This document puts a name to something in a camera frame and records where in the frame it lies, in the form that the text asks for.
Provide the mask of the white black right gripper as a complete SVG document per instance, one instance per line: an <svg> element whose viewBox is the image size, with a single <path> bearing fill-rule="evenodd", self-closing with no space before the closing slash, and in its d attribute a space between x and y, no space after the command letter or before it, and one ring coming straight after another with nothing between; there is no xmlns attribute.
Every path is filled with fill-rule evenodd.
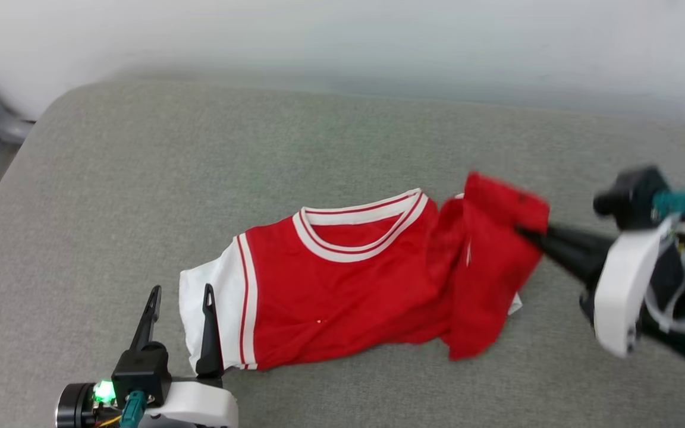
<svg viewBox="0 0 685 428"><path fill-rule="evenodd" d="M653 284L674 287L674 218L650 229L621 232L617 238L570 226L517 233L593 291L593 331L614 357L635 347L645 296L656 300Z"/></svg>

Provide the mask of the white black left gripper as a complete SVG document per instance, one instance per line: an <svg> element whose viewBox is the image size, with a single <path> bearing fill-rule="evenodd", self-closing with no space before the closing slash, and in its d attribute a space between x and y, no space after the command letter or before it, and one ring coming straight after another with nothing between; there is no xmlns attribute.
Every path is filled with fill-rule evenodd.
<svg viewBox="0 0 685 428"><path fill-rule="evenodd" d="M152 343L154 325L159 319L162 288L150 290L131 340L131 351L142 351ZM204 323L197 377L223 377L225 365L215 294L206 284L202 300ZM67 385L57 402L59 427L120 427L122 406L111 381ZM237 427L238 406L230 392L198 381L176 381L163 406L145 408L138 427Z"/></svg>

